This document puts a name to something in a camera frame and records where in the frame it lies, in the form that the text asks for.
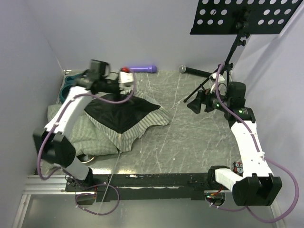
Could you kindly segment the green striped pet tent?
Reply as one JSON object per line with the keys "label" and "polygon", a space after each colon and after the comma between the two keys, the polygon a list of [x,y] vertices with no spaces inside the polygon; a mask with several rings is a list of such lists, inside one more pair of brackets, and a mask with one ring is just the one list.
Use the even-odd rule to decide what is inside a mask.
{"label": "green striped pet tent", "polygon": [[121,152],[129,152],[133,142],[149,127],[166,126],[171,122],[168,111],[140,91],[122,104],[94,99],[86,106],[85,113]]}

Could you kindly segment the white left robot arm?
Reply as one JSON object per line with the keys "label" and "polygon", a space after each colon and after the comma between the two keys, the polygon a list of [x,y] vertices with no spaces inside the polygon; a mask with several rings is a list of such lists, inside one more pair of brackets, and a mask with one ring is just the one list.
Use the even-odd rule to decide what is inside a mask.
{"label": "white left robot arm", "polygon": [[79,116],[98,93],[120,93],[118,80],[108,78],[110,71],[109,63],[92,59],[90,67],[74,80],[54,118],[44,128],[33,132],[38,154],[37,172],[42,180],[49,179],[41,172],[41,161],[44,160],[71,176],[81,190],[88,191],[93,187],[93,171],[77,158],[69,138]]}

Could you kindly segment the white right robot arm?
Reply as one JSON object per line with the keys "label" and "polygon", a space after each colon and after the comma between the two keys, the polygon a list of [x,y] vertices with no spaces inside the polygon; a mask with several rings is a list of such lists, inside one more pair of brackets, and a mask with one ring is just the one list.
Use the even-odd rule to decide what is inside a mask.
{"label": "white right robot arm", "polygon": [[265,160],[265,154],[257,136],[257,123],[253,110],[245,106],[246,85],[229,82],[224,95],[217,95],[211,89],[199,86],[196,97],[187,107],[194,113],[219,110],[237,141],[243,174],[238,175],[226,166],[212,166],[208,172],[207,183],[212,189],[224,186],[232,192],[238,206],[270,206],[278,195],[282,181],[275,177]]}

